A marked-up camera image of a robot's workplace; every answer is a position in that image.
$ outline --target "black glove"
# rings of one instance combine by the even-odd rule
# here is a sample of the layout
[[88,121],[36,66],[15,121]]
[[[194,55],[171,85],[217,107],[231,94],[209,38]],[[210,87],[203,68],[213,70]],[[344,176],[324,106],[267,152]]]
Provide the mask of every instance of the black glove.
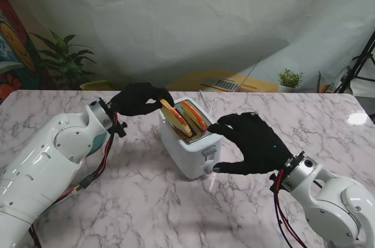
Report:
[[[149,99],[156,102],[146,103]],[[155,88],[150,83],[133,83],[125,87],[110,101],[111,109],[125,116],[144,115],[162,107],[159,100],[165,99],[175,106],[172,96],[165,88]]]
[[214,172],[241,175],[266,174],[280,170],[293,156],[274,130],[256,113],[223,116],[208,130],[234,142],[244,155],[242,162],[217,163],[213,167]]

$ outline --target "white marble surface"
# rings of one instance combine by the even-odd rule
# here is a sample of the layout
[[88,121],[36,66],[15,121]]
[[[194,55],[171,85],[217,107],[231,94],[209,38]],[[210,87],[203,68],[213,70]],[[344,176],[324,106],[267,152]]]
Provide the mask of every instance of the white marble surface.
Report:
[[[79,112],[113,92],[17,91],[0,106],[0,168],[33,132],[61,112]],[[190,96],[208,109],[198,93]],[[215,119],[257,111],[297,154],[365,184],[375,193],[375,126],[359,103],[345,94],[205,93]],[[121,117],[127,136],[115,139],[100,179],[73,198],[48,209],[36,222],[42,247],[264,248],[287,247],[278,230],[269,175],[211,174],[187,180],[162,145],[158,114]],[[96,168],[101,152],[86,158],[78,181]],[[241,153],[223,140],[221,160]],[[282,207],[308,247],[322,240],[301,207],[282,193]]]

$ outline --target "bread slice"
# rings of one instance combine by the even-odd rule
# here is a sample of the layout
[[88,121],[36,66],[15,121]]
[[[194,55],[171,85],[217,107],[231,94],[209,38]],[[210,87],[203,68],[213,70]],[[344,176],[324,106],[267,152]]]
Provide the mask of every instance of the bread slice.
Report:
[[163,105],[161,112],[163,112],[165,119],[191,137],[193,133],[185,119],[166,100],[160,100],[160,102]]
[[183,112],[185,112],[187,116],[189,116],[195,122],[195,124],[197,124],[200,127],[200,129],[203,132],[207,131],[206,123],[204,122],[202,116],[198,113],[198,111],[195,110],[194,107],[192,107],[186,101],[182,101],[181,107],[182,107]]

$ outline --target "potted plant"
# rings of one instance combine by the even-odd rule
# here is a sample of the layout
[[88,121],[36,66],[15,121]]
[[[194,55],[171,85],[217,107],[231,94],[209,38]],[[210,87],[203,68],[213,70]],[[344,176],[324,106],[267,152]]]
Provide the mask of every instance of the potted plant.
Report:
[[90,50],[80,50],[76,53],[70,52],[70,47],[72,46],[81,46],[83,45],[74,45],[69,44],[69,42],[75,37],[75,35],[69,35],[65,38],[61,38],[56,33],[50,30],[52,36],[54,37],[56,43],[51,42],[50,40],[43,38],[37,34],[33,34],[38,39],[42,40],[44,44],[50,50],[40,50],[40,53],[43,53],[46,56],[51,57],[52,59],[42,59],[38,64],[40,67],[46,67],[50,70],[55,70],[59,75],[52,76],[56,81],[60,83],[58,87],[69,86],[72,90],[79,90],[80,85],[84,82],[88,82],[85,78],[86,75],[94,75],[95,73],[89,72],[83,69],[82,60],[87,59],[96,64],[95,61],[90,59],[87,54],[93,55],[94,53]]
[[279,93],[293,93],[295,88],[297,88],[300,83],[302,82],[302,76],[304,75],[303,72],[300,73],[293,73],[289,69],[285,68],[285,70],[279,75]]

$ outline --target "toaster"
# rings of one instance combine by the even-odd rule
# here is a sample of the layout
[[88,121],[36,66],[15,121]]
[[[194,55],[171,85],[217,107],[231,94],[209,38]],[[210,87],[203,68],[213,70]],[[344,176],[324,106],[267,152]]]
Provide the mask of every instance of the toaster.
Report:
[[212,173],[213,166],[219,161],[221,135],[203,132],[195,122],[184,113],[182,101],[189,103],[201,116],[207,127],[215,121],[190,97],[175,100],[175,110],[186,120],[192,136],[188,137],[180,129],[166,120],[159,111],[161,140],[174,162],[183,174],[195,179],[203,174]]

